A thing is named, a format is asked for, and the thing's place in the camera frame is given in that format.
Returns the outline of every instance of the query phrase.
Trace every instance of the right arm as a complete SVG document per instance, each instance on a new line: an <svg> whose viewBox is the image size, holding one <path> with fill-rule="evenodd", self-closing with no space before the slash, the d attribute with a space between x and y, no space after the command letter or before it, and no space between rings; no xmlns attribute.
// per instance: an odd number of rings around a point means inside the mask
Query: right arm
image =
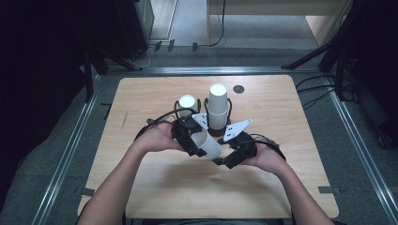
<svg viewBox="0 0 398 225"><path fill-rule="evenodd" d="M281 180L297 224L333 224L303 186L293 169L266 145L258 143L257 156L246 159L242 164L273 173Z"/></svg>

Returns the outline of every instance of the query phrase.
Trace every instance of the left arm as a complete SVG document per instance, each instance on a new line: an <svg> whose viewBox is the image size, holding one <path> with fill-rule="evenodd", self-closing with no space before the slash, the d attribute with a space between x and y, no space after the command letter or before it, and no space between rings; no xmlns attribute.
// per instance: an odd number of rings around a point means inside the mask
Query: left arm
<svg viewBox="0 0 398 225"><path fill-rule="evenodd" d="M99 186L80 215L78 224L119 224L126 208L135 176L148 152L183 150L172 140L170 124L151 127L132 143L125 156Z"/></svg>

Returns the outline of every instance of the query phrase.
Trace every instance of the white cup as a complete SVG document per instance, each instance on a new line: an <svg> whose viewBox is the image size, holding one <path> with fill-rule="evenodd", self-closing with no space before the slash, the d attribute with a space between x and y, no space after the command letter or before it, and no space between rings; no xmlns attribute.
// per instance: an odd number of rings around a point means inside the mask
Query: white cup
<svg viewBox="0 0 398 225"><path fill-rule="evenodd" d="M228 96L226 86L216 82L210 86L207 108L215 114L222 114L228 109Z"/></svg>
<svg viewBox="0 0 398 225"><path fill-rule="evenodd" d="M228 110L222 114L215 114L208 110L208 126L212 129L225 128L228 119Z"/></svg>
<svg viewBox="0 0 398 225"><path fill-rule="evenodd" d="M207 153L207 158L219 158L222 154L222 146L210 136L207 130L204 129L202 132L193 133L191 138L198 148L203 149Z"/></svg>
<svg viewBox="0 0 398 225"><path fill-rule="evenodd" d="M198 111L198 105L196 102L196 98L194 96L191 95L185 95L179 98L178 101L178 105L179 105L179 109L181 108L189 108L189 109L193 109L195 111ZM191 114L191 111L180 111L178 112L179 116L183 117L186 115Z"/></svg>

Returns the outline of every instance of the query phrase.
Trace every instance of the hand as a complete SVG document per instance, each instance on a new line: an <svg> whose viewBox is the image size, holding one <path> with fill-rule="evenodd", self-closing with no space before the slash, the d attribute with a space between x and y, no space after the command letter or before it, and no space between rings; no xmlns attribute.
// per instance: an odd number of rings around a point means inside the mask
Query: hand
<svg viewBox="0 0 398 225"><path fill-rule="evenodd" d="M133 144L140 144L146 152L160 152L166 149L184 151L181 145L172 139L171 130L172 125L169 123L151 126Z"/></svg>
<svg viewBox="0 0 398 225"><path fill-rule="evenodd" d="M268 146L262 143L257 143L257 155L244 160L241 165L249 165L258 167L259 169L279 175L286 168L287 163Z"/></svg>

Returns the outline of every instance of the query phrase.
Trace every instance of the left hand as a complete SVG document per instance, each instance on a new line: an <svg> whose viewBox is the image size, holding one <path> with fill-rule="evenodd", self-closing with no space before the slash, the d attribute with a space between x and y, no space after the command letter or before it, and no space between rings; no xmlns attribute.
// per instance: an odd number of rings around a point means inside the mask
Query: left hand
<svg viewBox="0 0 398 225"><path fill-rule="evenodd" d="M160 152L166 149L184 151L181 145L172 139L172 126L169 123L151 126L133 144L140 144L146 152Z"/></svg>

